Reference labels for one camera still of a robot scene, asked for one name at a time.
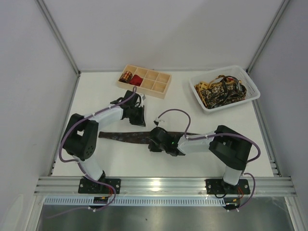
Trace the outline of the brown blue-flowered tie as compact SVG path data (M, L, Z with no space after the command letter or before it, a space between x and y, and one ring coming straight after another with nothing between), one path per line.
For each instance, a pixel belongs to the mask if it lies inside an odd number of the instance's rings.
M110 139L125 143L153 144L150 139L150 132L103 132L100 131L98 138Z

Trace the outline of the white plastic basket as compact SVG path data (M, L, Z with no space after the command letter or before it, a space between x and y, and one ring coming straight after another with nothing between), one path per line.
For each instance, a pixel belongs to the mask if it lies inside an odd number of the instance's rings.
M198 84L201 81L204 82L211 82L213 79L218 77L219 75L225 75L225 76L233 76L236 77L238 80L242 82L242 84L246 87L247 93L246 93L246 98L242 101L236 102L236 103L231 103L222 107L214 108L214 109L207 109L205 108L204 104L202 103L197 91L195 90L194 86ZM253 80L250 78L250 76L239 66L237 65L232 65L232 66L227 66L223 68L218 68L218 69L213 69L210 71L205 72L204 74L201 74L199 76L194 76L189 79L189 84L192 89L192 92L203 109L205 113L211 113L211 112L217 112L221 111L223 109L227 109L233 106L238 106L243 103L248 103L253 100L256 100L260 97L260 91L258 90L257 86L253 82Z

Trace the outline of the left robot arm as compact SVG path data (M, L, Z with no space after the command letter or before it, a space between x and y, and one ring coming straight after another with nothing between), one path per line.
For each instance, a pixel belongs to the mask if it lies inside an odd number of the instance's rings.
M102 128L128 119L129 123L144 127L145 95L127 90L120 97L97 112L71 115L61 140L58 156L63 163L76 162L85 177L93 182L106 183L105 172L97 163L95 149Z

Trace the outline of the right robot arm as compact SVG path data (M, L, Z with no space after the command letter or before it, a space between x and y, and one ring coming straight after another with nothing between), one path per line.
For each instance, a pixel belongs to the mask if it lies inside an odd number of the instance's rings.
M161 127L150 131L149 150L165 152L171 156L185 156L211 152L225 164L222 185L235 187L246 168L252 143L248 138L220 125L204 135L171 134Z

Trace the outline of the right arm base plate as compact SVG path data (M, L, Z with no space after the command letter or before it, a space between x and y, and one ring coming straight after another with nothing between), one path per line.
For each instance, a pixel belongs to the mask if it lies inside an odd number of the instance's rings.
M209 195L228 195L237 194L238 192L248 195L251 193L246 179L239 179L235 186L225 183L221 178L206 179L205 188Z

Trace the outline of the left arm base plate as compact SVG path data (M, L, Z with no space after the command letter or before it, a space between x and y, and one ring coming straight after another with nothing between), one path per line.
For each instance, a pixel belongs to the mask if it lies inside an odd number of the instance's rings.
M120 193L121 179L106 178L104 183L113 186L116 193ZM97 184L85 177L83 177L79 182L78 193L80 194L110 194L111 192L112 189Z

